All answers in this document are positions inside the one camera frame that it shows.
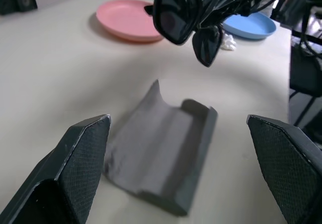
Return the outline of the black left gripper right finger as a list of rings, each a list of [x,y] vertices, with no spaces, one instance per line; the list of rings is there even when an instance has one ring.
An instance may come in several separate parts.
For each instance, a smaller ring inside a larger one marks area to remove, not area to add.
[[[262,175],[287,223],[321,223],[321,150],[293,125],[249,115]]]

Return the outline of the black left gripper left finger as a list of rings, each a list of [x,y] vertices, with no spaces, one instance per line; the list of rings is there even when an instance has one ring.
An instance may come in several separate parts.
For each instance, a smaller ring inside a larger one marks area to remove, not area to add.
[[[72,125],[4,208],[1,223],[86,223],[110,125],[109,115]]]

